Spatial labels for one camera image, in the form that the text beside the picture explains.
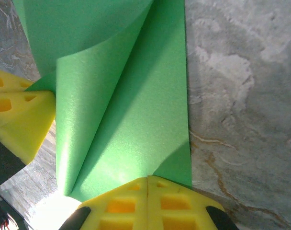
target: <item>yellow plastic block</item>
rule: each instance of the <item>yellow plastic block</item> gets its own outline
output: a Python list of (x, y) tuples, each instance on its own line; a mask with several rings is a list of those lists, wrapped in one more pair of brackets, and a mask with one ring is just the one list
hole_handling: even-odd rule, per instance
[(217, 230), (206, 211), (223, 207), (188, 188), (157, 176), (148, 177), (149, 230)]
[(147, 178), (84, 202), (91, 212), (80, 230), (147, 230)]
[(34, 159), (54, 118), (52, 92), (0, 93), (0, 142), (25, 164)]
[(33, 84), (32, 81), (0, 70), (0, 92), (19, 92)]

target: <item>black strip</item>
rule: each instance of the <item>black strip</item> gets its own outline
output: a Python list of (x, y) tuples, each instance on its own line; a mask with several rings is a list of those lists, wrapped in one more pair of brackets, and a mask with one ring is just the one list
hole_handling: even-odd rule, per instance
[(207, 206), (206, 210), (218, 230), (239, 230), (231, 218), (222, 210), (213, 206)]
[(0, 142), (0, 185), (24, 167), (25, 164)]
[(64, 222), (59, 230), (80, 230), (90, 212), (90, 207), (79, 208)]

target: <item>marble floor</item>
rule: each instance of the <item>marble floor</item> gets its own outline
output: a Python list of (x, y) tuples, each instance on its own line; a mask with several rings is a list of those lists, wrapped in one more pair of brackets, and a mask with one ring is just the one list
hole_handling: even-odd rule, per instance
[[(185, 3), (193, 185), (241, 230), (291, 230), (291, 0)], [(40, 78), (10, 0), (0, 0), (0, 69)], [(38, 230), (78, 205), (56, 190), (55, 126), (0, 193)], [(49, 225), (56, 204), (67, 206)]]

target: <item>gray marble surface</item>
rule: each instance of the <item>gray marble surface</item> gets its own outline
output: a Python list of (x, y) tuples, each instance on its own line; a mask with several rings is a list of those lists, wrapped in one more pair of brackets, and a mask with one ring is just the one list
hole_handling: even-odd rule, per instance
[[(291, 230), (291, 0), (186, 0), (186, 27), (194, 187), (241, 230)], [(0, 69), (40, 77), (9, 0), (0, 0)], [(56, 210), (64, 218), (77, 205), (55, 187), (52, 126), (0, 192), (52, 230), (55, 204), (70, 204)]]

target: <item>green foam sheet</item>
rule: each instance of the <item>green foam sheet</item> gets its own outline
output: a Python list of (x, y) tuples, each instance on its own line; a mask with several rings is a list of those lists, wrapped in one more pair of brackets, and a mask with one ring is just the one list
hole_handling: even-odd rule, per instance
[(183, 0), (14, 0), (56, 93), (58, 188), (85, 201), (138, 177), (191, 186)]

